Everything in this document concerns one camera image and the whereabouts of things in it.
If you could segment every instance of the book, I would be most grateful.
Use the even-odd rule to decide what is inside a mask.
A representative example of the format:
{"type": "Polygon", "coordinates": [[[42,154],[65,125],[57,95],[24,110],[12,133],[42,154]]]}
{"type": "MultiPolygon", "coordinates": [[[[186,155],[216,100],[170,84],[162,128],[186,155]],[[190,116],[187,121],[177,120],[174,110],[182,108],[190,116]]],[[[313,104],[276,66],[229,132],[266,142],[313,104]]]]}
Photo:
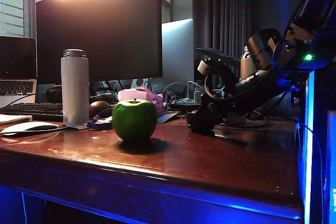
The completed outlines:
{"type": "Polygon", "coordinates": [[[4,115],[0,114],[0,125],[10,123],[29,122],[33,119],[31,115],[4,115]]]}

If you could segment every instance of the green apple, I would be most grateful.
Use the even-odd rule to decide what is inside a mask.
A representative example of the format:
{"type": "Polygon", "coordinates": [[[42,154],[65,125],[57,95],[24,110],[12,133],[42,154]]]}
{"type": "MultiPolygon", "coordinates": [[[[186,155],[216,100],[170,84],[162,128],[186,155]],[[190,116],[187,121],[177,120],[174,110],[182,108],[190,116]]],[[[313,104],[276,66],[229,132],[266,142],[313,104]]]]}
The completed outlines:
{"type": "Polygon", "coordinates": [[[112,112],[113,127],[125,141],[148,139],[156,127],[155,105],[147,100],[120,101],[112,112]]]}

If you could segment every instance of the power strip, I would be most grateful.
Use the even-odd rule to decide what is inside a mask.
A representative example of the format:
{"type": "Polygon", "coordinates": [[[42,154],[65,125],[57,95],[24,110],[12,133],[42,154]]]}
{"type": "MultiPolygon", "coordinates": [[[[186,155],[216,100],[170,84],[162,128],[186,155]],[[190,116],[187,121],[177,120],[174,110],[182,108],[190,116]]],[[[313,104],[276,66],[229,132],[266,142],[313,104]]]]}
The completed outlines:
{"type": "Polygon", "coordinates": [[[184,101],[183,99],[172,101],[170,107],[172,109],[179,110],[181,112],[193,111],[197,110],[198,107],[201,106],[200,102],[191,100],[191,101],[184,101]]]}

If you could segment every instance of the black monitor screen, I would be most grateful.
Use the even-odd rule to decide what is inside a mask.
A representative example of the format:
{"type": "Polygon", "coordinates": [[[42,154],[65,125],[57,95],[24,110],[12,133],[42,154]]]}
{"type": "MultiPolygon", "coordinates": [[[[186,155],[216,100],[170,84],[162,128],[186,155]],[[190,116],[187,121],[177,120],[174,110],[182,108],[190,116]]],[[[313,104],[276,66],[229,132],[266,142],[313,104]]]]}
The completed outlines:
{"type": "Polygon", "coordinates": [[[0,79],[36,79],[36,41],[0,36],[0,79]]]}
{"type": "Polygon", "coordinates": [[[82,49],[90,81],[162,76],[160,0],[36,3],[38,83],[61,83],[64,49],[82,49]]]}

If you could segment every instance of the laptop keyboard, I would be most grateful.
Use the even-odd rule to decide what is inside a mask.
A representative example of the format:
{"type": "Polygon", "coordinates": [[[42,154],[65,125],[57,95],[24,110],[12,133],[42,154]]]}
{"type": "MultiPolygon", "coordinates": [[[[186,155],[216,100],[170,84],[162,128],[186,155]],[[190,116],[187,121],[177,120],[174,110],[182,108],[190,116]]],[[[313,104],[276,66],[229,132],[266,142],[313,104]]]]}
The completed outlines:
{"type": "Polygon", "coordinates": [[[0,81],[0,95],[28,95],[33,87],[33,81],[0,81]]]}

